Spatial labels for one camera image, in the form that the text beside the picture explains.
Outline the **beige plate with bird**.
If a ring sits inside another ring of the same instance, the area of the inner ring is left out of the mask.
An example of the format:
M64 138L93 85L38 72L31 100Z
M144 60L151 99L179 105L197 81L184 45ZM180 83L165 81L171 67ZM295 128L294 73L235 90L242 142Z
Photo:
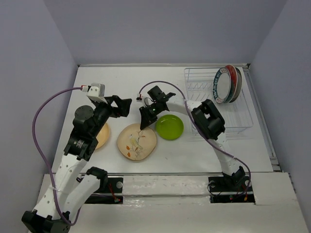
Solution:
M132 161L144 160L154 151L156 145L154 130L149 127L141 130L139 123L125 127L117 139L117 147L121 154Z

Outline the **large green rimmed lettered plate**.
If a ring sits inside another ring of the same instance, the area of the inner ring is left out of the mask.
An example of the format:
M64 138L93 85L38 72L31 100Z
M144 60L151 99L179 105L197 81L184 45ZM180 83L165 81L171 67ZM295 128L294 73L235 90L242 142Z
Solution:
M220 68L213 80L213 97L216 103L224 103L231 89L231 77L226 67Z

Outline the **red plate with teal flower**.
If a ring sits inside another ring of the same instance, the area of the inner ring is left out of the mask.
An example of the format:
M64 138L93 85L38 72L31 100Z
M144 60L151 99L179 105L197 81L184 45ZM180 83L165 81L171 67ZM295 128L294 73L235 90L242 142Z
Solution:
M238 75L237 75L236 68L233 65L226 65L225 68L229 71L230 78L231 78L230 91L225 101L225 103L229 103L233 100L233 97L237 91Z

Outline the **small green red rimmed plate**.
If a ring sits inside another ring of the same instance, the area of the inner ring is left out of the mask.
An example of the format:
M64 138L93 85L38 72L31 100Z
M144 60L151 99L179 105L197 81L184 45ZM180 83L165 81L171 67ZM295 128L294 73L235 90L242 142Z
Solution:
M237 72L238 82L237 82L236 93L235 93L234 98L232 100L233 102L239 97L239 94L240 94L241 89L242 89L242 74L238 68L236 68L236 72Z

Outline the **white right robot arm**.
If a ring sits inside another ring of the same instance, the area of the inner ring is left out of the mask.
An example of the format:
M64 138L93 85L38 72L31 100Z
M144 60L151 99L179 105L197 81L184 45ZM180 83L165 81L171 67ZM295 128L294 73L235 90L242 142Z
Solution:
M165 94L157 85L148 91L148 97L140 92L137 101L141 115L140 128L157 121L157 116L164 111L177 112L188 116L198 133L213 147L220 162L223 183L228 190L237 189L245 178L245 171L238 158L230 154L230 146L225 134L225 120L213 101L203 102L187 100L184 95L177 97L175 93Z

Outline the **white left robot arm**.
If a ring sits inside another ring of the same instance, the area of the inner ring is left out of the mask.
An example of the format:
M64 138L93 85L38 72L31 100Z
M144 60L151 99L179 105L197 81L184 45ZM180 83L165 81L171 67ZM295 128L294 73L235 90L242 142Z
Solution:
M57 172L50 175L51 185L34 209L22 216L22 222L32 233L69 232L85 201L95 191L107 188L107 171L98 167L91 167L79 183L76 179L95 151L96 137L104 124L110 117L127 117L132 100L113 95L92 103L95 108L84 105L76 109L61 163Z

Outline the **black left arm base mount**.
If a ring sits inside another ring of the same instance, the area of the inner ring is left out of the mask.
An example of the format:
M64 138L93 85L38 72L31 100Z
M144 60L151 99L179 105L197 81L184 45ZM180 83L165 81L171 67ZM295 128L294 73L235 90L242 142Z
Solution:
M106 183L101 183L85 201L85 204L122 204L123 177L108 176Z

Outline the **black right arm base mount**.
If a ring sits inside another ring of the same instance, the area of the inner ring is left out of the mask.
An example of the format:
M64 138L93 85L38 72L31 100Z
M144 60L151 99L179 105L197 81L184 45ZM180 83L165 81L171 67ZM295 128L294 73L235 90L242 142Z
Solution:
M255 203L253 188L250 183L248 189L249 177L243 178L242 182L229 187L224 183L224 177L216 176L208 178L207 190L210 193L211 203Z

